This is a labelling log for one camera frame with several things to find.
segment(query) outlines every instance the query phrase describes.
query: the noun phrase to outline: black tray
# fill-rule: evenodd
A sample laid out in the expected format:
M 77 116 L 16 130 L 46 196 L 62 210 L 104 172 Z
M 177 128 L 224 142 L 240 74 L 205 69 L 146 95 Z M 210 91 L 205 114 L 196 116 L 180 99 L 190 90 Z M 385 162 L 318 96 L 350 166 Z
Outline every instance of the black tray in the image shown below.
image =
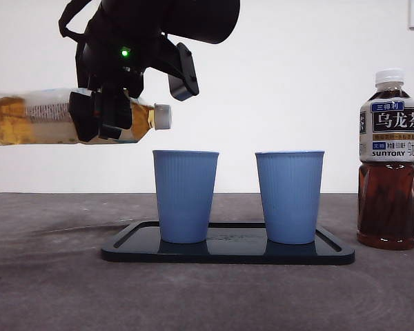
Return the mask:
M 201 243 L 161 240 L 159 222 L 135 222 L 101 249 L 107 261 L 173 263 L 258 263 L 343 265 L 354 262 L 354 249 L 317 227 L 313 243 L 284 245 L 267 239 L 265 223 L 210 223 Z

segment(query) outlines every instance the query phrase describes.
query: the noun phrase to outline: bottle cap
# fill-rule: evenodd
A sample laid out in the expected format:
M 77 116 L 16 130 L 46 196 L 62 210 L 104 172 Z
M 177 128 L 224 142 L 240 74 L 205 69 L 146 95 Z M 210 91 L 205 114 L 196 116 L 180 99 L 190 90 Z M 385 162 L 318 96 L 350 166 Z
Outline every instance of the bottle cap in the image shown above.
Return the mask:
M 386 83 L 388 81 L 404 81 L 404 71 L 401 68 L 389 68 L 380 70 L 375 74 L 375 84 Z
M 155 104 L 155 130 L 167 130 L 172 127 L 172 108 L 169 105 Z

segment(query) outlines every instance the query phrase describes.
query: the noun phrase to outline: blue plastic cup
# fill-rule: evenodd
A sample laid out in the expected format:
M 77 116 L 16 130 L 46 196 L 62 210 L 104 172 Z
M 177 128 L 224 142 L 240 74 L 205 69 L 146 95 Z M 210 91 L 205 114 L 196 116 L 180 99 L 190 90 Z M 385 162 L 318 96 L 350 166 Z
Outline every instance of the blue plastic cup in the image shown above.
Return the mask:
M 315 240 L 324 151 L 256 153 L 259 186 L 271 241 Z
M 154 150 L 161 239 L 206 240 L 219 153 Z

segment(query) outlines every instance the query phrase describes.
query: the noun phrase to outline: gray table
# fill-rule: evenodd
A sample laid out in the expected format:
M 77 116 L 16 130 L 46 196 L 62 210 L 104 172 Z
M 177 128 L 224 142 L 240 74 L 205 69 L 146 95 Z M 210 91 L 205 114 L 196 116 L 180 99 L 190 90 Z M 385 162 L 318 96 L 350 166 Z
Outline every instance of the gray table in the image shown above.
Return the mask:
M 111 263 L 99 248 L 153 194 L 0 194 L 0 331 L 411 330 L 414 250 L 355 240 L 356 195 L 323 194 L 345 266 Z M 262 220 L 258 194 L 217 194 L 212 221 Z

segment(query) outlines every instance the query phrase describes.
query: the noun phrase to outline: liquid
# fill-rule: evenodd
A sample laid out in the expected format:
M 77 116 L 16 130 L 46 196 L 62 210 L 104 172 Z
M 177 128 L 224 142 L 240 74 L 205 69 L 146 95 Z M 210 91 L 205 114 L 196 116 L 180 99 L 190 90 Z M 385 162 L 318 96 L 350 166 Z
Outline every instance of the liquid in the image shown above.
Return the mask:
M 390 250 L 414 247 L 414 163 L 361 165 L 358 206 L 361 243 Z
M 95 137 L 85 144 L 138 142 L 154 126 L 154 108 L 132 102 L 131 109 L 133 125 L 122 130 L 119 140 Z M 22 98 L 0 98 L 0 146 L 79 142 L 67 103 L 26 107 Z

